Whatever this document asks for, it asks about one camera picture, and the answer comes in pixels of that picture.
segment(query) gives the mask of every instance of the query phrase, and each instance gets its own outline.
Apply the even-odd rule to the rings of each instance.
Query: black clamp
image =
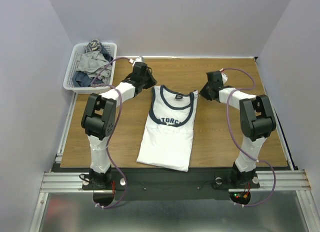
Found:
[[[201,89],[200,94],[207,100],[219,100],[219,91],[224,88],[231,88],[231,86],[224,86],[221,71],[214,71],[206,73],[208,82]]]
[[[130,73],[122,82],[130,83],[135,87],[134,96],[139,94],[142,89],[148,89],[157,84],[152,76],[152,70],[146,63],[135,62],[132,73]]]
[[[267,138],[276,129],[276,120],[268,96],[256,96],[254,100],[242,99],[239,109],[242,133],[251,141]]]
[[[81,120],[81,127],[85,129],[86,135],[93,135],[99,140],[109,136],[115,125],[116,107],[116,100],[90,94]],[[102,115],[96,113],[100,109],[103,109]]]

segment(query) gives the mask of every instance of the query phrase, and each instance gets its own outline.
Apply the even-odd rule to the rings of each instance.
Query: navy blue trim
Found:
[[[165,88],[170,93],[179,94],[179,95],[182,95],[184,97],[190,97],[190,104],[185,106],[185,107],[183,107],[183,108],[176,108],[176,107],[171,106],[164,98],[163,90],[162,90],[163,88]],[[194,111],[194,99],[195,99],[194,93],[191,92],[189,95],[181,94],[181,93],[174,92],[174,91],[168,89],[166,86],[162,85],[160,87],[160,95],[161,95],[161,98],[164,101],[164,103],[169,108],[174,109],[174,110],[181,110],[181,109],[186,109],[186,108],[190,107],[190,111],[189,111],[189,114],[188,114],[187,118],[181,123],[178,123],[178,124],[166,124],[164,122],[161,122],[160,119],[157,119],[157,117],[155,116],[155,113],[154,113],[154,103],[155,103],[155,100],[156,100],[156,91],[155,91],[155,88],[153,87],[152,88],[152,102],[151,102],[151,107],[150,107],[150,110],[149,110],[149,116],[153,120],[153,122],[155,122],[157,124],[161,124],[161,125],[172,126],[172,127],[180,127],[180,126],[185,125],[190,120],[191,115],[192,115],[192,113]]]

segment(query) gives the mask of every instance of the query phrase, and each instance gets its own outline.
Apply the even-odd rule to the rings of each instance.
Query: pile of clothes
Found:
[[[85,53],[77,57],[78,66],[72,77],[75,87],[90,87],[92,80],[94,84],[109,84],[112,65],[105,66],[114,58],[103,47],[98,39],[94,39],[85,48]]]

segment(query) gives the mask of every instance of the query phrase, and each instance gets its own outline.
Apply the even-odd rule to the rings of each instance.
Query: robotic arm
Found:
[[[116,87],[121,93],[122,102],[157,83],[142,57],[132,60],[132,63],[132,73]],[[92,93],[82,117],[81,126],[85,129],[91,149],[89,180],[96,186],[105,187],[111,181],[111,164],[106,148],[114,130],[116,107],[119,105],[119,94],[115,89],[99,95]],[[101,109],[103,109],[102,115],[96,113]]]
[[[200,94],[207,100],[227,103],[228,96],[235,88],[224,86],[227,80],[225,74],[221,71],[208,72],[207,78],[208,82]],[[229,104],[240,110],[240,124],[244,135],[241,149],[257,159],[263,143],[276,129],[276,121],[268,96],[250,95],[237,90],[233,92]],[[240,152],[231,172],[233,185],[245,184],[255,177],[256,161]]]

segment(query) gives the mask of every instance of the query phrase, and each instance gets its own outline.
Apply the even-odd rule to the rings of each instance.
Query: gray floor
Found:
[[[252,202],[268,192],[252,193]],[[296,192],[275,192],[260,206],[240,208],[230,201],[131,201],[102,210],[92,194],[51,194],[41,231],[308,231]]]

